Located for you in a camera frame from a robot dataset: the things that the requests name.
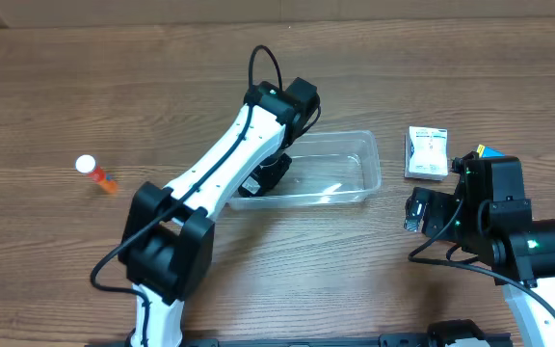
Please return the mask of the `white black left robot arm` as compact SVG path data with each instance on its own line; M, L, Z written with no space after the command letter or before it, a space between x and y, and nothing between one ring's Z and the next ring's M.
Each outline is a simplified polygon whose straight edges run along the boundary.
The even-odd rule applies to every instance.
M177 346L184 302L212 262L215 221L244 187L261 196L290 165L285 150L317 121L316 86L296 78L286 90L252 86L235 122L187 172L160 188L144 183L134 195L119 261L137 297L135 329L127 346Z

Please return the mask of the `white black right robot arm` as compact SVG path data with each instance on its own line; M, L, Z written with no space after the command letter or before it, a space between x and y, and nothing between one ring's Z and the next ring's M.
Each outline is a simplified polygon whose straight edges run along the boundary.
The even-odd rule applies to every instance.
M507 155L472 151L451 165L451 194L416 187L404 228L427 240L410 262L492 278L527 346L555 346L555 219L534 220L522 165Z

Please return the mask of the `orange tube white cap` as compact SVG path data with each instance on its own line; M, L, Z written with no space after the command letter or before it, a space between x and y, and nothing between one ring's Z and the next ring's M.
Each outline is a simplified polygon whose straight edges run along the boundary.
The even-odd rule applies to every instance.
M79 156L75 161L75 169L89 177L94 183L98 184L105 192L115 194L118 185L113 177L107 174L98 164L95 158L89 154Z

